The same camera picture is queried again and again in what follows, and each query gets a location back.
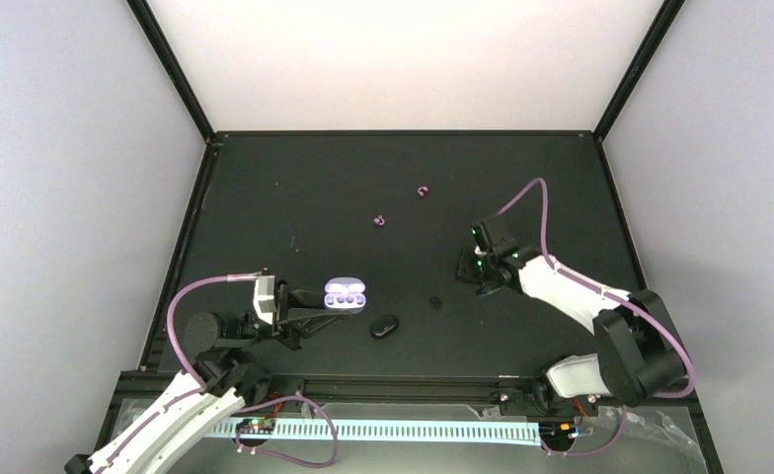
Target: cable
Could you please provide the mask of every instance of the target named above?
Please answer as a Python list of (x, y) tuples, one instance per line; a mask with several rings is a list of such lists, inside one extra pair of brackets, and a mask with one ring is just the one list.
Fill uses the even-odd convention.
[[(332, 418), (329, 416), (329, 414), (326, 413), (326, 411), (318, 405), (317, 403), (313, 402), (312, 400), (309, 400), (308, 398), (301, 397), (299, 395), (289, 395), (287, 397), (279, 397), (270, 401), (267, 401), (265, 403), (260, 403), (259, 405), (254, 405), (253, 407), (243, 408), (242, 410), (239, 410), (236, 412), (237, 414), (242, 413), (251, 413), (255, 412), (257, 410), (262, 410), (263, 408), (270, 407), (273, 405), (276, 405), (277, 403), (284, 403), (284, 402), (302, 402), (306, 405), (312, 407), (318, 414), (320, 414), (321, 417), (323, 417), (324, 420), (326, 420), (326, 423), (329, 424), (329, 431), (332, 432), (332, 457), (329, 458), (329, 460), (324, 462), (311, 462), (311, 461), (305, 461), (293, 456), (289, 456), (288, 454), (282, 454), (281, 452), (273, 451), (270, 449), (266, 449), (264, 447), (251, 447), (251, 454), (254, 453), (260, 453), (260, 454), (267, 454), (269, 456), (273, 456), (288, 462), (293, 462), (294, 464), (297, 464), (298, 466), (302, 467), (310, 467), (314, 469), (321, 469), (324, 467), (329, 467), (332, 464), (335, 464), (335, 461), (338, 459), (338, 451), (341, 449), (340, 441), (338, 440), (338, 429), (335, 428), (335, 424), (332, 423)], [(239, 446), (239, 451), (242, 450), (245, 446), (242, 444), (241, 435), (242, 431), (244, 429), (239, 430), (236, 433), (236, 445)]]
[(581, 413), (581, 415), (583, 416), (583, 419), (587, 420), (588, 423), (593, 425), (593, 420), (590, 419), (590, 415), (588, 415), (587, 412), (584, 410), (584, 407), (581, 405), (579, 400), (574, 398), (573, 399), (573, 404), (576, 405), (576, 408), (579, 409), (579, 413)]
[(193, 365), (190, 363), (189, 358), (181, 349), (181, 345), (178, 343), (178, 335), (175, 333), (175, 308), (178, 307), (178, 302), (181, 298), (187, 295), (190, 291), (200, 288), (202, 286), (213, 283), (232, 283), (235, 281), (255, 281), (261, 274), (259, 272), (253, 274), (235, 274), (225, 276), (211, 276), (209, 278), (203, 278), (198, 281), (194, 281), (184, 288), (172, 298), (172, 302), (169, 303), (169, 308), (166, 310), (166, 333), (169, 336), (169, 343), (172, 344), (172, 350), (175, 352), (175, 356), (181, 363), (184, 370), (195, 379), (201, 387), (206, 387), (206, 383), (203, 381), (198, 372), (195, 371)]
[[(273, 392), (271, 395), (268, 396), (269, 400), (276, 400), (279, 398), (279, 392)], [(271, 415), (271, 418), (276, 419), (277, 416), (279, 416), (279, 412), (282, 411), (282, 405), (285, 405), (284, 403), (277, 403), (275, 407), (273, 407), (273, 414)]]
[[(547, 250), (547, 215), (549, 214), (549, 207), (550, 207), (550, 198), (549, 193), (547, 191), (547, 182), (544, 181), (543, 178), (535, 178), (534, 180), (527, 183), (525, 187), (515, 195), (509, 202), (506, 203), (501, 209), (498, 211), (498, 215), (502, 215), (504, 212), (508, 211), (513, 205), (515, 205), (516, 202), (518, 202), (521, 198), (523, 198), (523, 195), (525, 195), (532, 187), (534, 187), (536, 184), (541, 185), (541, 195), (543, 198), (543, 204), (541, 206), (541, 254), (544, 256), (544, 260), (547, 261), (547, 265), (550, 266), (551, 269), (556, 270), (556, 265), (553, 263), (552, 259), (550, 258), (550, 252)], [(603, 294), (605, 297), (610, 299), (611, 301), (620, 304), (629, 310), (633, 311), (635, 314), (643, 318), (647, 323), (652, 325), (658, 333), (660, 333), (661, 336), (663, 336), (664, 339), (666, 339), (667, 342), (669, 342), (669, 345), (674, 349), (674, 351), (678, 354), (680, 357), (681, 362), (683, 362), (684, 369), (686, 370), (686, 378), (687, 378), (687, 385), (681, 390), (678, 390), (676, 392), (659, 392), (656, 394), (659, 398), (683, 398), (690, 393), (692, 393), (693, 390), (695, 390), (695, 366), (692, 365), (692, 360), (689, 358), (689, 354), (686, 353), (686, 349), (681, 346), (677, 338), (672, 336), (671, 333), (661, 324), (657, 319), (655, 319), (651, 314), (649, 314), (647, 311), (644, 311), (643, 308), (640, 306), (632, 303), (631, 301), (628, 301), (621, 296), (618, 296), (616, 294), (613, 294), (609, 291), (603, 291), (603, 288), (600, 286), (597, 286), (589, 281), (585, 281), (581, 279), (579, 276), (576, 276), (570, 272), (567, 272), (565, 269), (557, 269), (557, 273), (561, 276), (567, 277), (569, 280), (580, 284), (581, 286), (584, 286), (585, 288), (599, 293)]]
[(617, 431), (614, 433), (614, 436), (612, 436), (611, 440), (609, 440), (607, 443), (603, 444), (602, 446), (596, 449), (592, 449), (590, 451), (584, 451), (584, 452), (557, 451), (555, 449), (550, 449), (550, 446), (548, 446), (547, 443), (544, 442), (544, 439), (541, 440), (541, 447), (543, 447), (548, 454), (557, 454), (562, 457), (586, 457), (586, 456), (593, 456), (594, 454), (599, 454), (601, 452), (605, 452), (608, 449), (610, 449), (611, 446), (616, 444), (616, 442), (620, 439), (620, 437), (622, 437), (622, 433), (625, 431), (625, 427), (628, 424), (628, 416), (627, 416), (628, 408), (622, 407), (621, 412), (622, 412), (621, 413), (622, 421), (617, 427)]

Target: small purple object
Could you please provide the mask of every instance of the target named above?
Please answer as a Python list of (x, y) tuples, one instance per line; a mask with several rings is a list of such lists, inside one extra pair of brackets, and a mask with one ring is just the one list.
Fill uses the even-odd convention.
[(358, 278), (332, 278), (323, 287), (326, 291), (326, 307), (340, 309), (350, 314), (359, 313), (366, 305), (366, 285)]

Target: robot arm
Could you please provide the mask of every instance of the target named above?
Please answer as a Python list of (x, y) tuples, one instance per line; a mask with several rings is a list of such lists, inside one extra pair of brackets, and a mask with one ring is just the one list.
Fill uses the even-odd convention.
[(67, 474), (160, 474), (220, 421), (268, 395), (271, 376), (244, 350), (275, 339), (293, 351), (329, 324), (363, 308), (364, 285), (336, 278), (326, 291), (294, 288), (263, 273), (253, 310), (242, 315), (198, 313), (187, 324), (182, 346), (195, 360), (203, 384), (180, 372), (130, 427), (102, 449), (78, 454)]
[(652, 291), (611, 288), (533, 246), (519, 247), (498, 215), (472, 225), (472, 234), (476, 247), (462, 251), (458, 279), (478, 283), (479, 295), (508, 286), (545, 301), (594, 335), (595, 354), (567, 357), (543, 374), (558, 397), (613, 396), (635, 407), (685, 375), (680, 357), (658, 331), (621, 304), (668, 320)]

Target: black table surface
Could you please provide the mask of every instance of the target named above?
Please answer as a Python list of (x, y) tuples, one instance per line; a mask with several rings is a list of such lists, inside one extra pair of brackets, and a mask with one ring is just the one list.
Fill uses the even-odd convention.
[[(551, 253), (605, 284), (641, 284), (587, 133), (230, 135), (213, 173), (181, 286), (265, 267), (314, 289), (332, 277), (367, 285), (366, 309), (305, 340), (302, 351), (273, 341), (252, 348), (273, 373), (530, 375), (592, 353), (591, 335), (548, 304), (510, 290), (478, 297), (454, 277), (460, 249), (473, 242), (469, 224), (538, 176), (550, 188)], [(430, 189), (424, 198), (420, 186)], [(540, 210), (536, 189), (506, 214), (519, 243), (538, 243)], [(382, 227), (372, 221), (379, 214)], [(193, 313), (245, 311), (252, 295), (249, 283), (190, 293), (177, 312), (179, 334)], [(399, 329), (372, 339), (370, 324), (387, 313)], [(165, 354), (159, 370), (177, 368)]]

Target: clear plastic bag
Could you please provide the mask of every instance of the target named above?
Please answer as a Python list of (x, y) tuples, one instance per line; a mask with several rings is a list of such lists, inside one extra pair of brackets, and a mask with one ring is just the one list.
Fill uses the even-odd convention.
[[(621, 409), (599, 407), (599, 416), (591, 418), (600, 428), (615, 430)], [(628, 423), (623, 436), (635, 437), (674, 447), (692, 459), (704, 463), (704, 454), (698, 442), (687, 435), (672, 418), (661, 410), (634, 409), (626, 413)]]

